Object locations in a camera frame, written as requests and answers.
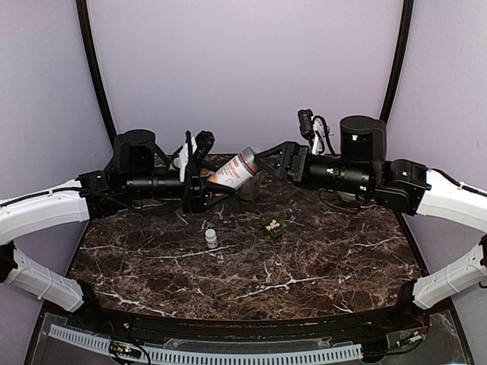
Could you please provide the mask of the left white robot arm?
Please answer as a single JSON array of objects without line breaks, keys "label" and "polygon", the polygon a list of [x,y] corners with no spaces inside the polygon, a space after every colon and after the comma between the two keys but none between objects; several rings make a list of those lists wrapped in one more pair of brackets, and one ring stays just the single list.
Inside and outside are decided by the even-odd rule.
[{"label": "left white robot arm", "polygon": [[161,216],[182,209],[203,212],[232,196],[231,187],[201,174],[213,170],[205,162],[215,138],[202,131],[186,133],[177,150],[179,168],[156,144],[155,133],[134,129],[114,139],[113,157],[102,169],[41,192],[1,202],[1,282],[47,300],[92,332],[107,326],[107,314],[89,284],[68,279],[42,266],[20,251],[14,241],[63,224],[94,221],[123,209],[144,216]]}]

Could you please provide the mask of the orange pill bottle grey cap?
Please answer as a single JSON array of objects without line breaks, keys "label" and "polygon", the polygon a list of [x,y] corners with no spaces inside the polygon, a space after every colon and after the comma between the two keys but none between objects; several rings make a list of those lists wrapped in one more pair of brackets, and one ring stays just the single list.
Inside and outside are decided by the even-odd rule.
[{"label": "orange pill bottle grey cap", "polygon": [[255,161],[256,152],[251,147],[244,148],[232,157],[223,167],[209,178],[209,183],[218,184],[233,190],[241,189],[261,175],[261,168]]}]

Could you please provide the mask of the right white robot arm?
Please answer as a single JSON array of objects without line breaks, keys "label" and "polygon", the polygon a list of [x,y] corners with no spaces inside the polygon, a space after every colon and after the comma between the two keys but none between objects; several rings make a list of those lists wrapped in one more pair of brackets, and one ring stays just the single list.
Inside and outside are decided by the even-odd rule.
[{"label": "right white robot arm", "polygon": [[[411,160],[386,160],[386,123],[367,116],[340,121],[341,151],[314,154],[310,147],[283,142],[254,157],[256,164],[280,180],[304,189],[351,194],[408,215],[439,217],[486,233],[486,192],[458,182],[445,172]],[[278,156],[279,161],[266,159]],[[429,309],[486,279],[486,235],[467,254],[446,267],[401,288],[398,306],[389,311],[389,324],[406,329],[418,308]]]}]

